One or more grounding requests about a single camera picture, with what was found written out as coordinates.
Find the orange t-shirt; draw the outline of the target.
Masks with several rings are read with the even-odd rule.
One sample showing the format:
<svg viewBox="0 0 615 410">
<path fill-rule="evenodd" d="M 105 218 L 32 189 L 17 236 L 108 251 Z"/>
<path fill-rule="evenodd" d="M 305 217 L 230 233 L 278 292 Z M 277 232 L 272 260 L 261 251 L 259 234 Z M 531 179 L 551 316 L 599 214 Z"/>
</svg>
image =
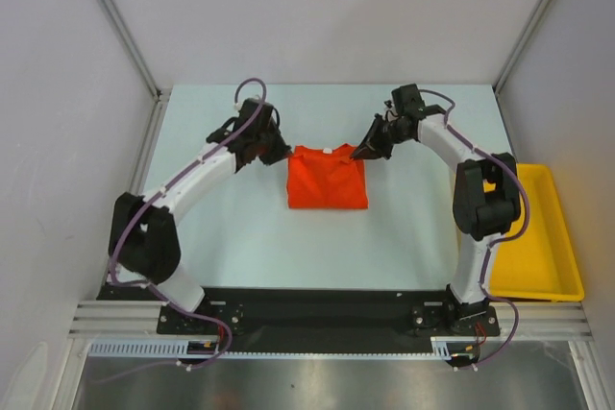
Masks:
<svg viewBox="0 0 615 410">
<path fill-rule="evenodd" d="M 351 154 L 355 146 L 312 149 L 297 145 L 287 163 L 291 209 L 363 210 L 369 207 L 365 168 Z"/>
</svg>

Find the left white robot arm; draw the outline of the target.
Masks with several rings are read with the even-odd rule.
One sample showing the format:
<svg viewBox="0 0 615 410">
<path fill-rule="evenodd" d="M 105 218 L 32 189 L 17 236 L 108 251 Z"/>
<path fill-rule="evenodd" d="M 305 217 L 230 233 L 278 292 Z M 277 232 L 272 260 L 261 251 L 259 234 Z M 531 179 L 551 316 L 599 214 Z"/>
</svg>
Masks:
<svg viewBox="0 0 615 410">
<path fill-rule="evenodd" d="M 109 275 L 116 268 L 139 276 L 135 285 L 154 290 L 179 311 L 189 331 L 206 330 L 212 308 L 205 289 L 182 264 L 178 225 L 213 187 L 258 159 L 275 164 L 291 153 L 275 107 L 249 98 L 238 114 L 209 134 L 203 148 L 170 180 L 142 195 L 124 193 L 113 206 Z"/>
</svg>

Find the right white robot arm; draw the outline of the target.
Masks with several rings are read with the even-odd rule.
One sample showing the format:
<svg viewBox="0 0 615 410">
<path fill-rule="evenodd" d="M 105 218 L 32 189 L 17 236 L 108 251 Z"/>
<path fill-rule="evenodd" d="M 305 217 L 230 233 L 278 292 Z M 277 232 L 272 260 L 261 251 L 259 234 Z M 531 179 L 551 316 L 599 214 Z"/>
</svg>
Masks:
<svg viewBox="0 0 615 410">
<path fill-rule="evenodd" d="M 376 114 L 351 154 L 354 160 L 392 156 L 396 145 L 416 141 L 438 155 L 455 174 L 453 216 L 461 233 L 455 274 L 447 286 L 453 304 L 443 310 L 445 327 L 465 334 L 489 301 L 489 281 L 498 246 L 517 238 L 506 234 L 523 219 L 529 225 L 529 199 L 510 153 L 490 154 L 451 123 L 455 102 L 417 84 L 391 91 L 386 111 Z"/>
</svg>

